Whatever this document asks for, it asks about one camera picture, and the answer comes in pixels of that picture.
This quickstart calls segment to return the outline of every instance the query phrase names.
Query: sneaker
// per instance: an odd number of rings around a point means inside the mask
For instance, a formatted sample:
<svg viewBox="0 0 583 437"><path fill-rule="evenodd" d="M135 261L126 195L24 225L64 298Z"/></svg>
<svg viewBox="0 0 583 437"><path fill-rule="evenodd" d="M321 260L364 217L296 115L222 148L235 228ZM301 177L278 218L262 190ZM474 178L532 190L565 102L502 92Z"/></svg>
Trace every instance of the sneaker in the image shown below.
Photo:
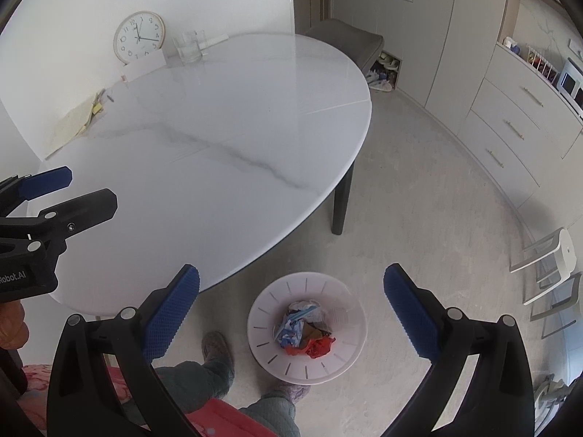
<svg viewBox="0 0 583 437"><path fill-rule="evenodd" d="M310 392L311 386L304 385L293 385L291 383L286 383L281 381L273 391L278 391L279 393L285 394L288 401L293 404L297 404L301 399L305 397L306 394Z"/></svg>
<svg viewBox="0 0 583 437"><path fill-rule="evenodd" d="M221 332L208 332L202 337L202 343L200 345L205 363L218 359L227 364L231 370L234 370L231 350Z"/></svg>

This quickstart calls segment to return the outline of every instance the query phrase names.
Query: floor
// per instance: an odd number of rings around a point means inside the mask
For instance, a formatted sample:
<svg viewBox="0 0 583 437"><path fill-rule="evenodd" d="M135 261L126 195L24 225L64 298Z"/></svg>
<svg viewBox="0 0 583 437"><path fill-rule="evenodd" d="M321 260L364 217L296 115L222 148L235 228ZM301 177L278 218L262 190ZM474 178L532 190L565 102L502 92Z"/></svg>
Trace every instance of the floor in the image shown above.
<svg viewBox="0 0 583 437"><path fill-rule="evenodd" d="M201 360L202 334L218 329L235 353L235 384L226 400L248 406L272 383L247 344L247 314L254 299L291 272L337 277L364 306L368 341L348 372L314 387L298 404L296 420L305 436L380 435L428 370L428 361L417 357L383 294L384 270L394 262L445 307L494 322L502 314L514 316L533 380L548 372L562 377L566 368L563 334L541 341L542 324L530 323L530 309L521 305L534 271L508 272L511 260L521 257L524 238L503 196L463 148L404 95L374 92L372 102L344 234L330 233L329 198L266 255L204 292L167 355L155 363ZM474 365L469 359L441 424L453 419Z"/></svg>

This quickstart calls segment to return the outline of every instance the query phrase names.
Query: drawer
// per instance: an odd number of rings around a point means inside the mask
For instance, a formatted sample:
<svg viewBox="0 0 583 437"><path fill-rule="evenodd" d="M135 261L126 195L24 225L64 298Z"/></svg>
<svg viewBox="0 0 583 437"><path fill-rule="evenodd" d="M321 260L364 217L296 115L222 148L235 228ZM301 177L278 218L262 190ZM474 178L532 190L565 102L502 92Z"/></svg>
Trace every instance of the drawer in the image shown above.
<svg viewBox="0 0 583 437"><path fill-rule="evenodd" d="M561 149L506 95L485 80L472 110L510 147L540 186L561 162Z"/></svg>
<svg viewBox="0 0 583 437"><path fill-rule="evenodd" d="M533 67L498 45L486 78L547 131L565 157L582 126L559 92Z"/></svg>
<svg viewBox="0 0 583 437"><path fill-rule="evenodd" d="M458 138L490 173L515 207L520 207L538 185L516 155L486 125L470 111Z"/></svg>

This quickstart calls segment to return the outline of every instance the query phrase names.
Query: screw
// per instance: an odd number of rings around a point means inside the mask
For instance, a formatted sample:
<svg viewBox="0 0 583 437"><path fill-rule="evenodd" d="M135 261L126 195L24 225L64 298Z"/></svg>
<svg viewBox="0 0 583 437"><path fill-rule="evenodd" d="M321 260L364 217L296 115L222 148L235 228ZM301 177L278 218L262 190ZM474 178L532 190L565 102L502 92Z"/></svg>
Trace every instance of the screw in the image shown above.
<svg viewBox="0 0 583 437"><path fill-rule="evenodd" d="M514 327L516 325L516 320L514 320L514 317L511 317L510 315L505 315L502 317L502 321L504 322L504 325L508 327Z"/></svg>
<svg viewBox="0 0 583 437"><path fill-rule="evenodd" d="M77 325L81 321L81 316L78 314L73 314L67 319L67 323L71 326Z"/></svg>
<svg viewBox="0 0 583 437"><path fill-rule="evenodd" d="M30 243L30 245L28 245L27 250L32 253L33 251L39 249L40 245L41 245L40 241L33 241L32 243Z"/></svg>
<svg viewBox="0 0 583 437"><path fill-rule="evenodd" d="M463 317L462 311L452 307L451 309L447 309L447 316L453 320L461 320Z"/></svg>
<svg viewBox="0 0 583 437"><path fill-rule="evenodd" d="M120 312L120 316L124 320L130 320L136 315L136 309L133 307L126 307Z"/></svg>

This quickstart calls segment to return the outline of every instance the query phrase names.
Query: table leg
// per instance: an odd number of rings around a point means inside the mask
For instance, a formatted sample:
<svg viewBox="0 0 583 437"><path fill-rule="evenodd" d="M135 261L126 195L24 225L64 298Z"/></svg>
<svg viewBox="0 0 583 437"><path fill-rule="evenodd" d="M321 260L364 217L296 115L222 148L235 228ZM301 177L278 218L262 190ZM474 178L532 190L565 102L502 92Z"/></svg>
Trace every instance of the table leg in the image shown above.
<svg viewBox="0 0 583 437"><path fill-rule="evenodd" d="M335 235L341 235L344 229L344 220L346 218L346 208L348 208L348 197L351 194L352 173L354 169L355 165L353 163L334 190L332 233Z"/></svg>

